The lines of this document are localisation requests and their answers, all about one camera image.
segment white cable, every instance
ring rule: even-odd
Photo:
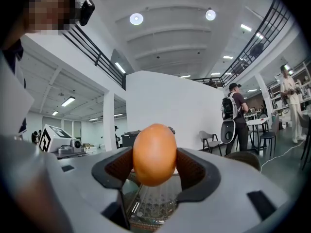
[[[291,147],[291,148],[290,148],[289,150],[287,150],[284,154],[282,154],[282,155],[280,155],[280,156],[277,156],[277,157],[274,157],[274,158],[272,158],[271,160],[266,161],[264,164],[262,164],[262,166],[261,166],[261,168],[260,168],[260,172],[261,172],[261,170],[262,170],[262,167],[263,167],[266,163],[268,163],[269,161],[272,161],[272,160],[274,160],[274,159],[276,159],[276,158],[278,158],[278,157],[284,156],[284,155],[285,155],[286,153],[288,153],[291,149],[296,148],[296,147],[299,147],[304,141],[305,141],[305,140],[303,140],[299,145],[296,145],[296,146]]]

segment egg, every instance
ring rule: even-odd
[[[133,165],[137,179],[146,186],[167,181],[175,171],[177,145],[173,132],[163,124],[141,131],[133,146]]]

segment black trash can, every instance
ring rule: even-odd
[[[173,134],[175,134],[175,130],[172,127],[169,127],[169,128],[173,132]],[[132,147],[139,133],[140,133],[140,130],[137,130],[137,131],[127,132],[121,135],[123,147]]]

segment black pants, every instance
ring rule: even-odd
[[[226,154],[231,153],[232,146],[234,144],[235,138],[239,140],[239,145],[240,145],[240,151],[246,151],[247,150],[247,138],[248,138],[248,127],[246,123],[235,123],[235,133],[233,140],[227,144],[227,147],[225,149]]]

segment black railing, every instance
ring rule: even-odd
[[[281,0],[273,0],[267,15],[250,41],[230,67],[221,75],[220,79],[224,86],[230,84],[261,55],[283,29],[289,17],[290,12]]]
[[[214,88],[224,87],[224,83],[221,78],[203,78],[203,79],[193,79],[199,83],[209,85]]]
[[[94,62],[94,65],[102,69],[113,81],[125,90],[125,74],[123,74],[95,45],[83,30],[75,25],[69,31],[63,33],[72,44]]]

